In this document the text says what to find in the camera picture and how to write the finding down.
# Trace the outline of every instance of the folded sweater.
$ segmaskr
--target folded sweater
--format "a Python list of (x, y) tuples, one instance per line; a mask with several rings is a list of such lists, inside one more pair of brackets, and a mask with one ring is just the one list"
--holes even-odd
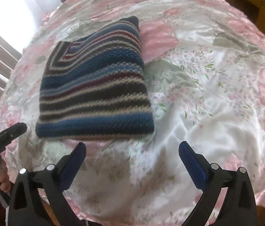
[(137, 17), (73, 42), (59, 42), (43, 74), (39, 110), (40, 138), (152, 133)]

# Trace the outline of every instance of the metal bolt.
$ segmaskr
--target metal bolt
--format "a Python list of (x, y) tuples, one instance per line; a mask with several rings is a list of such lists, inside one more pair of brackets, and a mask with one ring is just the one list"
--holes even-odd
[(22, 169), (20, 169), (20, 174), (24, 174), (24, 173), (26, 173), (26, 168), (22, 168)]
[(244, 167), (240, 167), (239, 171), (242, 172), (242, 173), (246, 173), (246, 169)]
[(214, 170), (217, 170), (219, 168), (219, 165), (216, 164), (216, 163), (212, 163), (211, 164), (211, 168), (214, 169)]
[(52, 171), (55, 168), (54, 164), (50, 164), (47, 166), (47, 170)]

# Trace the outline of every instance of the pink floral tablecloth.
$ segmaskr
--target pink floral tablecloth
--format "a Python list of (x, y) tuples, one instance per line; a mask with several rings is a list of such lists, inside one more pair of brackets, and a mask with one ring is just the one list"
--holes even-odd
[(183, 140), (225, 169), (246, 167), (265, 206), (265, 36), (225, 0), (67, 0), (24, 50), (1, 98), (0, 131), (28, 125), (3, 154), (11, 180), (22, 167), (57, 163), (77, 144), (35, 134), (40, 82), (56, 43), (132, 15), (156, 130), (85, 142), (87, 158), (64, 192), (75, 213), (103, 224), (181, 225), (201, 195), (178, 156)]

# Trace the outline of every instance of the green leaf print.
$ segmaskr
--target green leaf print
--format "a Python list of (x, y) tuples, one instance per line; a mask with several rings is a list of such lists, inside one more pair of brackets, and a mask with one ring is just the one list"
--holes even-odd
[(166, 107), (166, 105), (163, 104), (163, 103), (158, 103), (157, 105), (160, 106), (160, 107)]

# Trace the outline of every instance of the clamp handle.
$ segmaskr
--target clamp handle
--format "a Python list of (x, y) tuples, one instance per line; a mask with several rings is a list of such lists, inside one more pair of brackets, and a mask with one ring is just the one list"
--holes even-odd
[(49, 164), (44, 170), (37, 172), (28, 172), (22, 168), (11, 193), (8, 224), (53, 225), (38, 193), (38, 188), (43, 188), (60, 225), (81, 226), (62, 192), (70, 187), (85, 157), (86, 147), (80, 142), (72, 153), (62, 157), (57, 165)]
[(196, 154), (186, 141), (180, 143), (178, 153), (196, 188), (205, 192), (209, 186), (209, 162)]

